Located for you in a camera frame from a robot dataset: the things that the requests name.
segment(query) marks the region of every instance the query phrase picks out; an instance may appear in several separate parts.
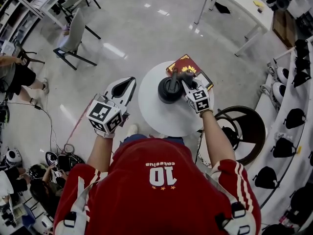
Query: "white stripe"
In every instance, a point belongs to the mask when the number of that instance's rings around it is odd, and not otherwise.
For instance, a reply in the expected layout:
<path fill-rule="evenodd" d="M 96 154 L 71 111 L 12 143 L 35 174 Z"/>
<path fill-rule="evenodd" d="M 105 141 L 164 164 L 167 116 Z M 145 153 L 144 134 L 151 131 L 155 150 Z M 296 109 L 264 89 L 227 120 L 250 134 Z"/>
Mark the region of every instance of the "white stripe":
<path fill-rule="evenodd" d="M 241 169 L 241 164 L 240 163 L 236 163 L 236 167 L 235 167 L 235 173 L 237 174 L 237 196 L 239 199 L 239 202 L 241 202 L 243 204 L 243 206 L 246 208 L 246 203 L 244 201 L 244 197 L 242 195 L 241 192 L 241 177 L 238 173 L 238 169 Z"/>
<path fill-rule="evenodd" d="M 246 198 L 247 198 L 247 200 L 248 200 L 248 206 L 249 206 L 248 211 L 249 211 L 249 212 L 252 212 L 252 211 L 253 211 L 252 199 L 251 199 L 250 193 L 249 193 L 249 191 L 248 191 L 248 186 L 247 186 L 246 180 L 244 179 L 243 174 L 242 174 L 243 168 L 244 168 L 244 167 L 242 166 L 242 170 L 239 171 L 239 175 L 240 175 L 240 177 L 242 178 L 242 180 L 243 180 L 243 182 L 244 182 L 244 191 L 245 191 Z"/>

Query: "hand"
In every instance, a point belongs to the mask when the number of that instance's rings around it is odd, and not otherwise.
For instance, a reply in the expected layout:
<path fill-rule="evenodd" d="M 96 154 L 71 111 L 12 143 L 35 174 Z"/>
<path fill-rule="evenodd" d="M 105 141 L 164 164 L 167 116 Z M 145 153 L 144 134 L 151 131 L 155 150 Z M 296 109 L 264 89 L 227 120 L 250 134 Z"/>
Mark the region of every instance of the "hand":
<path fill-rule="evenodd" d="M 19 64 L 19 65 L 22 64 L 21 58 L 15 58 L 14 63 Z"/>
<path fill-rule="evenodd" d="M 61 172 L 61 178 L 65 179 L 65 181 L 67 180 L 67 174 L 63 171 L 63 170 L 60 170 Z"/>
<path fill-rule="evenodd" d="M 55 164 L 52 164 L 48 167 L 48 170 L 52 170 L 55 167 Z"/>
<path fill-rule="evenodd" d="M 29 183 L 30 183 L 30 176 L 28 176 L 27 174 L 24 174 L 22 177 L 26 180 L 26 183 L 29 185 Z"/>

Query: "shoe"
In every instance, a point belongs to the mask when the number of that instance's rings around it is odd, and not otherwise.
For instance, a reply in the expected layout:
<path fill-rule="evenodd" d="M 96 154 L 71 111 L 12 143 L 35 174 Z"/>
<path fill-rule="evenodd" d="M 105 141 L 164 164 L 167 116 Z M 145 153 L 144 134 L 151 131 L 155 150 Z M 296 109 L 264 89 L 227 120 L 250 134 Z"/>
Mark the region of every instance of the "shoe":
<path fill-rule="evenodd" d="M 47 95 L 49 93 L 49 84 L 46 78 L 44 78 L 43 84 L 45 85 L 45 88 L 43 89 L 44 94 Z"/>
<path fill-rule="evenodd" d="M 32 104 L 33 106 L 36 106 L 36 105 L 37 105 L 37 103 L 38 103 L 38 101 L 37 101 L 36 99 L 31 98 L 31 100 L 30 100 L 30 104 Z"/>
<path fill-rule="evenodd" d="M 130 137 L 131 135 L 138 134 L 138 126 L 136 124 L 132 124 L 129 129 L 126 137 Z"/>

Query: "red book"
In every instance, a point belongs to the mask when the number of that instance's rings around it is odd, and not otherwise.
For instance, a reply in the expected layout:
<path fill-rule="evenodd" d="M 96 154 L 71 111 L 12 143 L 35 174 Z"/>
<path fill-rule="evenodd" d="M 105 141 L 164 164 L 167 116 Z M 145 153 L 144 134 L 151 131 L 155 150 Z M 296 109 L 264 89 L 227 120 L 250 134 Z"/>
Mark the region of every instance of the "red book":
<path fill-rule="evenodd" d="M 207 90 L 213 87 L 212 81 L 187 54 L 183 55 L 181 58 L 166 68 L 166 72 L 169 74 L 169 76 L 172 75 L 174 68 L 178 69 L 179 74 L 187 70 L 192 71 L 202 81 Z"/>

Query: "black cable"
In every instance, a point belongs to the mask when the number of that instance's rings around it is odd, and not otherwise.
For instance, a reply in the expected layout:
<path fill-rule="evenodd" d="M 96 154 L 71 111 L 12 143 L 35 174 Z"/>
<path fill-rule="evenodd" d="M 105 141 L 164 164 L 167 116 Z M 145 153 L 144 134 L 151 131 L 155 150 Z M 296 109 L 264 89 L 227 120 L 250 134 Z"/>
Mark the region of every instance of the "black cable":
<path fill-rule="evenodd" d="M 32 104 L 24 104 L 24 103 L 14 103 L 14 102 L 6 102 L 7 104 L 20 104 L 20 105 L 27 105 L 27 106 L 33 106 Z M 50 151 L 52 152 L 52 145 L 51 145 L 51 139 L 52 139 L 52 130 L 53 130 L 53 126 L 52 126 L 52 118 L 51 116 L 49 115 L 48 112 L 46 112 L 44 109 L 42 109 L 41 107 L 37 106 L 35 107 L 36 109 L 38 110 L 42 110 L 50 119 L 50 127 L 51 127 L 51 131 L 50 131 Z"/>

